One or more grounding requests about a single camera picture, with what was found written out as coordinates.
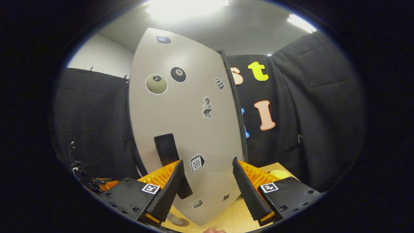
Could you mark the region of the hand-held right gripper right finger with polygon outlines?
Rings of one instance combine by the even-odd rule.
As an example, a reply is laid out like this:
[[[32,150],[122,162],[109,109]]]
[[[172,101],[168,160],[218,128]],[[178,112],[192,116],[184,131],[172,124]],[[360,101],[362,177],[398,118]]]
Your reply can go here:
[[[279,178],[237,157],[232,167],[247,209],[260,226],[288,219],[325,195],[292,176]]]

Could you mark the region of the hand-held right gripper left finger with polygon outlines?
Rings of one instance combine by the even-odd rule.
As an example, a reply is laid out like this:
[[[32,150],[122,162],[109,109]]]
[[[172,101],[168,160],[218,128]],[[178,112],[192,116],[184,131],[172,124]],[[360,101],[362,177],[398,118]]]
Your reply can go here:
[[[124,178],[98,197],[102,203],[127,218],[160,227],[184,179],[183,161],[178,160],[148,174],[146,178]]]

